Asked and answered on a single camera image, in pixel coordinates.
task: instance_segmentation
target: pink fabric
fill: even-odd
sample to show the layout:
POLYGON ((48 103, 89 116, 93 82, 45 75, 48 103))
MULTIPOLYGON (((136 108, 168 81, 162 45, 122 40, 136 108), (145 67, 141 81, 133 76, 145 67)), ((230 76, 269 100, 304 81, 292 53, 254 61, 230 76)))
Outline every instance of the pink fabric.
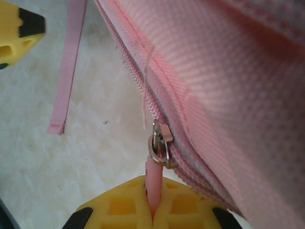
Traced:
POLYGON ((254 228, 305 228, 304 5, 262 2, 99 0, 142 71, 154 47, 148 85, 191 167, 178 172, 254 228))
POLYGON ((67 0, 66 40, 61 60, 55 106, 48 128, 50 134, 61 135, 66 124, 86 3, 87 0, 67 0))
POLYGON ((157 208, 161 203, 163 166, 157 165, 156 163, 153 162, 150 156, 148 156, 145 167, 146 167, 145 186, 147 191, 147 202, 151 210, 152 221, 153 221, 157 208))

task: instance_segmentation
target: white fluffy carpet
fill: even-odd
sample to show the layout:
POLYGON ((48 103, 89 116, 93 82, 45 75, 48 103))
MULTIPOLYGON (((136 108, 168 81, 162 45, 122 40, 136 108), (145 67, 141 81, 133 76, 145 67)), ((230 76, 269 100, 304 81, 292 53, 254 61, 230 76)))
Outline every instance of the white fluffy carpet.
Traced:
POLYGON ((82 203, 144 174, 152 130, 142 128, 141 93, 89 0, 65 134, 47 134, 65 1, 8 2, 43 15, 47 34, 15 66, 0 70, 0 197, 22 229, 59 229, 82 203))

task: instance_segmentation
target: zipper pull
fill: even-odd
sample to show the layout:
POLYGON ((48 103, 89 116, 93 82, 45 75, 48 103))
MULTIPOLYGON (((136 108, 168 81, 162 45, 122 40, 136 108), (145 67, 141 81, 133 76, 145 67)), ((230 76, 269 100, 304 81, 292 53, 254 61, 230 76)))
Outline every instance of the zipper pull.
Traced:
POLYGON ((168 143, 173 141, 173 135, 166 124, 160 124, 155 119, 152 135, 148 139, 148 152, 153 161, 167 169, 178 167, 169 150, 168 143))

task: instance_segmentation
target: pink strap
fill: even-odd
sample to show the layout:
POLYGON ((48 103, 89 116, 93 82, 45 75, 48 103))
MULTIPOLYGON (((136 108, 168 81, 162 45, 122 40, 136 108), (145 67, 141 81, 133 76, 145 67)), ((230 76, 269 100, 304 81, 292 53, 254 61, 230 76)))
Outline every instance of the pink strap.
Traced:
POLYGON ((147 202, 151 210, 152 220, 161 203, 161 190, 163 179, 163 166, 153 162, 150 156, 147 157, 146 162, 146 191, 147 202))
POLYGON ((87 0, 67 0, 66 40, 61 60, 56 101, 48 133, 61 135, 66 124, 81 30, 87 0))

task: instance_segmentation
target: zipper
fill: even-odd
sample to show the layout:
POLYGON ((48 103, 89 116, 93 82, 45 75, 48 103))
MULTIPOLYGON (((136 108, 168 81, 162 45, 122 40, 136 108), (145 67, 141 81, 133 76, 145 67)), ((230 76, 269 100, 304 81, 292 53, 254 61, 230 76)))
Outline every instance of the zipper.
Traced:
POLYGON ((153 121, 152 135, 148 138, 148 153, 152 160, 167 169, 177 168, 168 144, 173 141, 173 135, 167 124, 160 124, 158 119, 153 121))
MULTIPOLYGON (((145 93, 146 95, 146 102, 149 107, 151 114, 153 115, 155 120, 158 120, 162 124, 167 124, 167 120, 165 115, 162 113, 162 109, 159 108, 158 100, 156 96, 152 92, 152 89, 149 85, 145 86, 145 90, 143 88, 144 85, 144 76, 141 70, 139 69, 138 65, 136 64, 135 60, 131 57, 129 51, 127 50, 126 46, 124 45, 122 39, 120 38, 117 30, 115 29, 114 25, 108 18, 106 12, 102 8, 99 0, 94 0, 95 4, 97 5, 101 15, 103 16, 105 23, 112 35, 114 41, 116 42, 117 46, 122 51, 123 57, 125 59, 125 63, 128 67, 128 70, 133 77, 133 80, 137 84, 141 93, 145 93)), ((224 208, 228 208, 231 211, 242 215, 241 212, 237 207, 225 201, 209 184, 209 182, 202 177, 197 171, 195 171, 184 159, 183 154, 180 152, 177 143, 173 139, 173 141, 167 142, 167 147, 169 151, 169 157, 171 158, 171 163, 173 166, 168 165, 168 167, 172 168, 175 174, 188 186, 193 188, 196 192, 208 197, 209 199, 213 200, 220 206, 224 208)))

